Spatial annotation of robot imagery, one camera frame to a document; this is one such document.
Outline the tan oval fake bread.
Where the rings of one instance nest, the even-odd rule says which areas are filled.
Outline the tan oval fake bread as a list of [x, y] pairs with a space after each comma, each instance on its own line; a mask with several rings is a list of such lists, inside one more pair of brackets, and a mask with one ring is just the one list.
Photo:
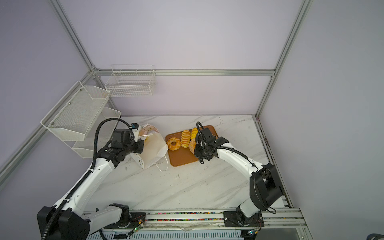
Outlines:
[[195, 139], [191, 139], [191, 141], [189, 143], [189, 149], [190, 149], [192, 154], [195, 154], [196, 144], [197, 144], [196, 140]]

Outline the cartoon animal paper gift bag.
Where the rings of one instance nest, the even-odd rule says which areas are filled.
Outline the cartoon animal paper gift bag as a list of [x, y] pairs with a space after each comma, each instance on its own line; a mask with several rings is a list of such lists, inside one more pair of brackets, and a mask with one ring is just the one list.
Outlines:
[[[140, 126], [139, 140], [144, 140], [144, 149], [141, 154], [130, 154], [129, 157], [136, 162], [142, 170], [151, 166], [156, 166], [160, 172], [165, 172], [169, 168], [169, 160], [167, 159], [168, 145], [163, 139], [160, 131], [152, 125], [145, 124]], [[165, 158], [167, 167], [162, 170], [158, 161]]]

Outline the yellow oblong fake bread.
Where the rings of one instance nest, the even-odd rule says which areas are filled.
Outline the yellow oblong fake bread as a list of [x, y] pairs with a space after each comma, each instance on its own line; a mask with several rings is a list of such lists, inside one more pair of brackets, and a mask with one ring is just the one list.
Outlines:
[[191, 131], [191, 140], [195, 140], [196, 139], [196, 136], [198, 134], [198, 129], [197, 128], [193, 128], [192, 131]]

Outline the yellow ridged fake bread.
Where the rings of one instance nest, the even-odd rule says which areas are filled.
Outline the yellow ridged fake bread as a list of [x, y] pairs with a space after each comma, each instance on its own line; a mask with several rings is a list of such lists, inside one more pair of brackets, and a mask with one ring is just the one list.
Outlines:
[[183, 148], [189, 148], [191, 141], [191, 132], [189, 130], [184, 130], [181, 133], [181, 146]]

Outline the orange ring doughnut fake bread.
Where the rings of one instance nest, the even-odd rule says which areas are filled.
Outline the orange ring doughnut fake bread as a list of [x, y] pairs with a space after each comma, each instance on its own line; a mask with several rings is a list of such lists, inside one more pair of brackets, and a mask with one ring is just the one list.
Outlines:
[[176, 137], [172, 137], [167, 140], [167, 146], [170, 151], [176, 151], [181, 147], [181, 140]]

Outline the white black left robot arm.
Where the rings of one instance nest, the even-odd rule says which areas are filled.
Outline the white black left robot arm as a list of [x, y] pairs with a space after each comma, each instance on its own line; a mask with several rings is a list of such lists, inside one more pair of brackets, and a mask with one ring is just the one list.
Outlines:
[[103, 180], [127, 155], [142, 153], [144, 140], [139, 130], [116, 129], [112, 141], [101, 148], [90, 168], [72, 189], [52, 207], [43, 207], [37, 220], [43, 240], [85, 240], [109, 225], [126, 228], [131, 224], [129, 207], [110, 204], [104, 210], [84, 215], [85, 207]]

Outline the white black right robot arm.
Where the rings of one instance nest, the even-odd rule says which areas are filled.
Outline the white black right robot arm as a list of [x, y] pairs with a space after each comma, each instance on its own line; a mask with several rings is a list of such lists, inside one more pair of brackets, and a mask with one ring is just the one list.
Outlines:
[[264, 165], [254, 161], [227, 139], [215, 137], [207, 128], [200, 126], [197, 130], [194, 155], [201, 164], [218, 158], [229, 163], [249, 180], [249, 197], [236, 209], [236, 224], [248, 226], [254, 215], [260, 212], [275, 214], [272, 205], [284, 194], [277, 168], [271, 163]]

